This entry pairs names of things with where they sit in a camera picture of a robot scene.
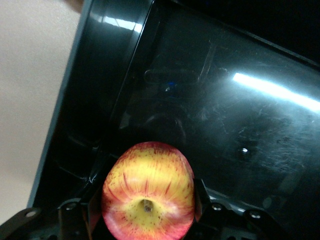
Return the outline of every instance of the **screw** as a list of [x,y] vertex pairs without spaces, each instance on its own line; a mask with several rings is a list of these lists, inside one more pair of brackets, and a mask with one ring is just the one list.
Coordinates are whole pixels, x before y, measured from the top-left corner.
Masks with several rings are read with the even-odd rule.
[[221,211],[222,210],[222,206],[219,203],[212,204],[212,208],[215,211]]
[[26,218],[31,218],[31,217],[33,217],[34,215],[36,215],[37,214],[37,211],[36,210],[33,210],[33,211],[30,211],[30,212],[27,212],[24,216],[26,217]]
[[257,211],[250,211],[249,215],[253,218],[253,219],[260,219],[261,216]]
[[65,210],[70,211],[72,209],[74,209],[77,206],[77,204],[75,202],[70,202],[67,203],[66,205],[64,205]]

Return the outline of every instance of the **glossy black plastic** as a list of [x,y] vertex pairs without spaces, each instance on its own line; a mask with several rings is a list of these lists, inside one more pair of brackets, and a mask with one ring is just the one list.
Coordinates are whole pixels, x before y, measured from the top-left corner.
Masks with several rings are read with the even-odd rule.
[[[245,30],[270,38],[188,8],[202,1],[178,3],[87,2],[30,205],[82,198],[126,149],[161,141],[181,150],[213,201],[239,215],[265,210],[297,240],[319,239],[317,58],[308,43],[301,56],[276,33],[289,50],[269,42],[266,22],[243,12]],[[228,23],[232,9],[223,10]]]

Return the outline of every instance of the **scratched black surface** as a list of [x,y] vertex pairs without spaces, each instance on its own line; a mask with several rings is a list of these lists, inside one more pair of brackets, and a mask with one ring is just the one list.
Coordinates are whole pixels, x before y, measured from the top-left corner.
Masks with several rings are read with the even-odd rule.
[[172,144],[211,190],[265,209],[296,239],[318,239],[320,112],[233,76],[320,101],[319,72],[179,7],[165,14],[159,8],[154,18],[128,74],[132,94],[119,97],[129,101],[119,111],[115,143],[123,149],[141,141]]

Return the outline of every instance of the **apple stem cavity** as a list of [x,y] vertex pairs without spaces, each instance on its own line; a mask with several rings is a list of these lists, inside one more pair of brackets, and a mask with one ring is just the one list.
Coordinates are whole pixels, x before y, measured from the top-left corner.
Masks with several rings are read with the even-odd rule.
[[152,211],[153,206],[154,205],[153,205],[152,201],[149,201],[147,199],[143,200],[143,207],[144,207],[143,209],[146,213],[150,213]]

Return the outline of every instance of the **red and yellow apple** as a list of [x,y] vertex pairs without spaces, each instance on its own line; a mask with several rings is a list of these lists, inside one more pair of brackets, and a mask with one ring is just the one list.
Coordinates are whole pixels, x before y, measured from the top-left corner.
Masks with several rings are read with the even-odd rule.
[[193,178],[187,159],[173,146],[134,145],[103,184],[106,226],[118,240],[180,240],[194,219]]

